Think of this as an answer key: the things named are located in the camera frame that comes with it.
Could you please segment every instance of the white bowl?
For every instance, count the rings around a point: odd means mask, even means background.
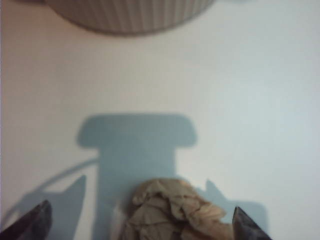
[[[145,33],[191,18],[214,0],[46,0],[68,20],[100,32]]]

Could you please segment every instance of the tabletop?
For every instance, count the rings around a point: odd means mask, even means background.
[[[182,178],[271,238],[319,238],[320,2],[217,0],[165,31],[83,29],[1,4],[1,228],[115,239],[138,183]]]

